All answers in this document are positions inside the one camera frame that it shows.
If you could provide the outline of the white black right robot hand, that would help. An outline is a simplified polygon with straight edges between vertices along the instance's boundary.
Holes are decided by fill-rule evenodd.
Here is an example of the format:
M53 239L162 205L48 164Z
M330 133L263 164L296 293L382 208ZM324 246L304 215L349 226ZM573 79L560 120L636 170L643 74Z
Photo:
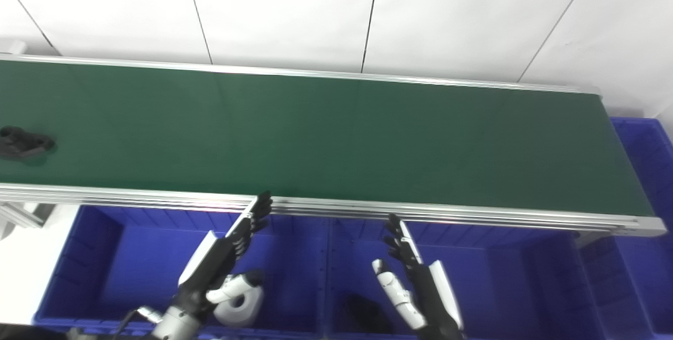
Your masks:
M424 263L406 223L390 214L384 224L389 256L401 262L412 289L406 289L387 261L375 259L380 287L418 339L464 339L464 321L444 263Z

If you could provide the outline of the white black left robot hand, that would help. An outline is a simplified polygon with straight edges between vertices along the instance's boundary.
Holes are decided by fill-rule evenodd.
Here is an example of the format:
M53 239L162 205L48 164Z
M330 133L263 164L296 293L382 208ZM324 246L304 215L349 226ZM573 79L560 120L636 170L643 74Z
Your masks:
M261 286L265 279L262 270L238 274L232 270L249 249L252 236L267 225L271 208L271 192L264 191L246 206L224 236L209 232L204 237L193 254L200 257L188 263L171 302L179 318L194 318L202 324L218 304Z

